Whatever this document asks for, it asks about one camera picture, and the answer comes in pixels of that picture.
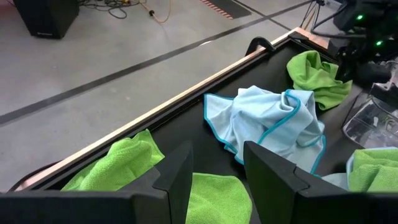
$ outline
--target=blue cloth trim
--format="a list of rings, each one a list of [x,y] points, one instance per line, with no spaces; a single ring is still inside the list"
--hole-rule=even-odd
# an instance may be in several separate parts
[[[317,159],[315,159],[315,163],[312,166],[310,174],[313,174],[315,172],[315,170],[317,169],[317,167],[319,165],[319,161],[321,160],[321,158],[323,157],[323,155],[325,153],[325,149],[326,149],[326,137],[324,135],[322,135],[322,150],[319,153]]]
[[[217,138],[217,140],[219,140],[219,142],[224,143],[227,147],[229,147],[232,151],[234,151],[234,153],[238,153],[238,150],[235,149],[229,142],[225,141],[224,139],[221,139],[221,138],[217,135],[216,129],[213,127],[213,124],[212,124],[212,123],[210,122],[210,120],[207,118],[207,106],[206,106],[206,105],[207,105],[207,99],[206,99],[206,95],[217,96],[217,95],[214,95],[214,94],[211,94],[211,93],[206,93],[206,94],[204,95],[204,97],[205,97],[205,99],[203,100],[203,106],[205,107],[205,109],[204,109],[204,115],[203,115],[204,119],[205,119],[205,120],[207,121],[207,123],[209,124],[209,126],[210,126],[210,128],[211,128],[211,131],[213,132],[213,134],[214,134],[214,136]]]
[[[300,109],[301,107],[301,101],[296,98],[295,96],[292,96],[289,94],[291,90],[286,90],[285,94],[291,98],[293,98],[296,102],[297,102],[297,106],[294,108],[294,110],[288,114],[286,117],[284,117],[282,120],[280,120],[278,123],[274,124],[272,127],[270,127],[267,131],[265,131],[262,136],[260,137],[260,139],[258,140],[257,144],[261,145],[261,142],[264,140],[264,138],[266,138],[266,136],[273,132],[276,128],[278,128],[279,126],[281,126],[282,124],[284,124],[286,121],[288,121],[290,118],[292,118],[295,114],[297,114],[297,111]]]

